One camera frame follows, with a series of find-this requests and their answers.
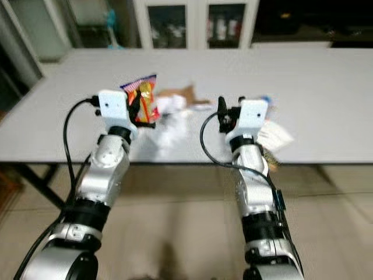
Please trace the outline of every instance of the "white mounting bracket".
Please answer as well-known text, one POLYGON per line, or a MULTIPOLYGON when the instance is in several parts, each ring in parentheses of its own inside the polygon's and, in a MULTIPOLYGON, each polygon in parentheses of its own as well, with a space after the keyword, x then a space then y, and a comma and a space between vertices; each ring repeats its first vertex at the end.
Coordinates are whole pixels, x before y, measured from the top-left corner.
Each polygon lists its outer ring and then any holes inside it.
POLYGON ((226 136, 226 144, 237 137, 258 139, 258 133, 264 125, 268 102, 264 100, 242 100, 240 117, 232 131, 226 136))
POLYGON ((131 140, 136 139, 138 129, 129 119, 127 95, 120 90, 103 89, 98 93, 98 100, 107 129, 114 126, 124 127, 131 131, 131 140))

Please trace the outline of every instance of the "bottle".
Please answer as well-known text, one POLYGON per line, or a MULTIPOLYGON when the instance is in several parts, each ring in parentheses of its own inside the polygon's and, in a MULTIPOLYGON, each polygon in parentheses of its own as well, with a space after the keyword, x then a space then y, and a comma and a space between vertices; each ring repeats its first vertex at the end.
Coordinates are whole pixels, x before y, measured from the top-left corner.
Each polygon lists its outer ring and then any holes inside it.
POLYGON ((207 39, 214 37, 214 20, 209 17, 207 22, 207 39))
POLYGON ((238 20, 231 19, 228 23, 228 38, 234 39, 236 35, 238 20))
POLYGON ((225 40, 227 38, 227 25, 223 15, 217 18, 216 22, 216 35, 218 40, 225 40))
POLYGON ((240 39, 241 29, 242 29, 242 19, 237 18, 237 24, 235 26, 235 38, 237 40, 240 39))

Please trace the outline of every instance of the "glass cabinet door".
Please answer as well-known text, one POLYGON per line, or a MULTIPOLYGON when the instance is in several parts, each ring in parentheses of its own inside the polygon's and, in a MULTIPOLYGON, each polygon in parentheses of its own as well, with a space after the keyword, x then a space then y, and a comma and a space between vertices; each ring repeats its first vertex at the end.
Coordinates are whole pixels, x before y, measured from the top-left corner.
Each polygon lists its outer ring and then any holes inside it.
POLYGON ((186 48, 185 5, 148 6, 153 48, 186 48))
POLYGON ((207 47, 238 48, 246 4, 211 4, 208 6, 207 47))

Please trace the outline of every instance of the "table leg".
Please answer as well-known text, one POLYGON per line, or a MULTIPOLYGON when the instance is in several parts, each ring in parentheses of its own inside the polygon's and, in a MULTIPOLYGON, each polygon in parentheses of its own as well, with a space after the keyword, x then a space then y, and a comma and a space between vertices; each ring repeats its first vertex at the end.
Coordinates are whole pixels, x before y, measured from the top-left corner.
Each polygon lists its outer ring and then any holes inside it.
POLYGON ((14 168, 55 206, 57 206, 59 209, 64 207, 64 201, 48 186, 49 181, 57 171, 57 164, 50 165, 50 169, 47 171, 44 178, 39 178, 38 175, 36 175, 35 172, 24 163, 14 164, 14 168))

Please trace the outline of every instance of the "chip bag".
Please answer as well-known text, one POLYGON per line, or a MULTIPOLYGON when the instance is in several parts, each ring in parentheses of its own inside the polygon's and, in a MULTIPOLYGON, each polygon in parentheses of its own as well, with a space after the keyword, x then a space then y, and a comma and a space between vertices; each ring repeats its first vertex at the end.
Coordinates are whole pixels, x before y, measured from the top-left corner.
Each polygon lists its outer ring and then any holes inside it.
POLYGON ((128 96, 129 105, 132 104, 137 94, 141 93, 140 110, 136 117, 136 121, 142 123, 153 123, 160 116, 153 95, 156 78, 157 75, 151 75, 121 86, 121 89, 124 90, 128 96))

